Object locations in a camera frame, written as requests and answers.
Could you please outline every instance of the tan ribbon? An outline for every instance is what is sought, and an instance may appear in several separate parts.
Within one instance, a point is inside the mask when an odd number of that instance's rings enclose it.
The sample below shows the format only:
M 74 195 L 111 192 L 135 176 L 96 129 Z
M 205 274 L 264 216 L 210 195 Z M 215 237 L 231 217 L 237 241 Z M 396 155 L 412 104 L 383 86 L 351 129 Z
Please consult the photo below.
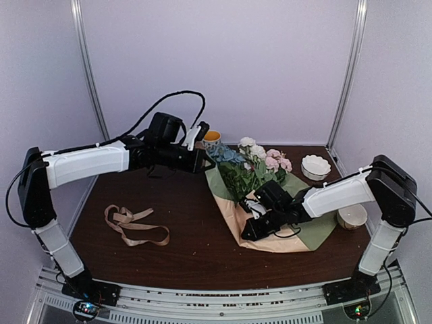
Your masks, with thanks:
M 114 223 L 108 219 L 109 212 L 112 209 L 116 209 L 117 212 L 114 212 L 113 214 L 113 220 L 117 223 Z M 169 243 L 169 229 L 166 226 L 162 225 L 145 225 L 145 224 L 131 224 L 133 221 L 138 221 L 139 219 L 142 219 L 144 217 L 149 216 L 153 212 L 152 208 L 149 208 L 145 211 L 142 211 L 141 213 L 132 214 L 127 208 L 122 207 L 119 209 L 118 206 L 110 205 L 105 209 L 105 221 L 107 222 L 108 226 L 115 230 L 116 232 L 121 234 L 121 238 L 128 246 L 137 246 L 139 244 L 144 244 L 147 242 L 164 246 Z M 161 227 L 165 231 L 167 231 L 167 237 L 164 238 L 162 241 L 153 241 L 153 240 L 131 240 L 129 239 L 125 233 L 123 232 L 122 228 L 126 228 L 127 230 L 138 230 L 138 231 L 146 231 L 151 230 L 153 228 Z

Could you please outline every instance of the pink flower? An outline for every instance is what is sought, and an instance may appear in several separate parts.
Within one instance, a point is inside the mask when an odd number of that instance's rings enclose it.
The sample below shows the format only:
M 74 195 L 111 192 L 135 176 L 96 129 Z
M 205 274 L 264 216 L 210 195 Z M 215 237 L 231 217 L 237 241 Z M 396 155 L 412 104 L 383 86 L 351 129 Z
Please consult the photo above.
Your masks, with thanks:
M 274 159 L 280 159 L 282 157 L 282 154 L 278 150 L 272 148 L 271 150 L 267 151 L 267 156 L 273 157 Z
M 291 161 L 285 158 L 282 158 L 279 160 L 279 162 L 281 163 L 281 168 L 284 169 L 287 172 L 291 172 L 292 171 L 292 165 L 291 165 Z
M 267 169 L 273 169 L 275 172 L 279 169 L 279 162 L 277 162 L 273 157 L 266 157 L 265 165 L 267 166 Z

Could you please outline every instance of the blue hydrangea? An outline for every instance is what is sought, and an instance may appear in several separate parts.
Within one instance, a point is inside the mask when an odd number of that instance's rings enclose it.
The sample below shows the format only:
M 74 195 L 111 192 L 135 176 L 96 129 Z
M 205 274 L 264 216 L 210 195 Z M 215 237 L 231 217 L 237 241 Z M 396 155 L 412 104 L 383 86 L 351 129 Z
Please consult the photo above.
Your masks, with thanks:
M 224 144 L 212 146 L 207 152 L 218 163 L 231 162 L 240 164 L 246 162 L 242 155 Z

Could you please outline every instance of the white wall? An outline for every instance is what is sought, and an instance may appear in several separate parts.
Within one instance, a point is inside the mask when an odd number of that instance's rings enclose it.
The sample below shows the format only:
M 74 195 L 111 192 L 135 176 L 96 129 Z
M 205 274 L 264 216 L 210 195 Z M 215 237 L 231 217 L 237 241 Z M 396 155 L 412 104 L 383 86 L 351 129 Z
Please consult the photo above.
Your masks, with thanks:
M 82 1 L 110 135 L 166 93 L 190 89 L 205 94 L 202 118 L 226 142 L 249 135 L 326 143 L 356 7 L 357 0 Z M 190 125 L 199 107 L 199 98 L 183 97 L 160 109 Z
M 16 227 L 7 218 L 7 185 L 32 146 L 62 149 L 101 140 L 69 0 L 1 2 L 0 75 L 0 321 L 21 323 L 48 258 L 29 230 Z M 65 228 L 88 184 L 84 180 L 53 192 Z M 16 188 L 11 209 L 22 221 Z
M 432 2 L 369 1 L 360 61 L 335 149 L 351 172 L 386 154 L 432 207 Z M 426 217 L 418 206 L 417 217 Z M 371 215 L 379 219 L 377 210 Z M 421 323 L 432 314 L 432 221 L 414 225 L 397 257 Z

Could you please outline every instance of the white ceramic bowl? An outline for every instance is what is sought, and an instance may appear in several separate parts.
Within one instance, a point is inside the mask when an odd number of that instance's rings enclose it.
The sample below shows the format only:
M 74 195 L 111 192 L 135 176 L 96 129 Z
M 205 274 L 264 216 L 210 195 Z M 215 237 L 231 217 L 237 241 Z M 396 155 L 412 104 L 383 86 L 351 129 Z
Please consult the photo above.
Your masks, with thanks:
M 337 210 L 337 222 L 345 230 L 355 230 L 367 221 L 367 211 L 362 205 L 352 205 Z
M 329 161 L 316 155 L 307 155 L 302 160 L 302 172 L 304 176 L 314 181 L 324 180 L 330 173 Z

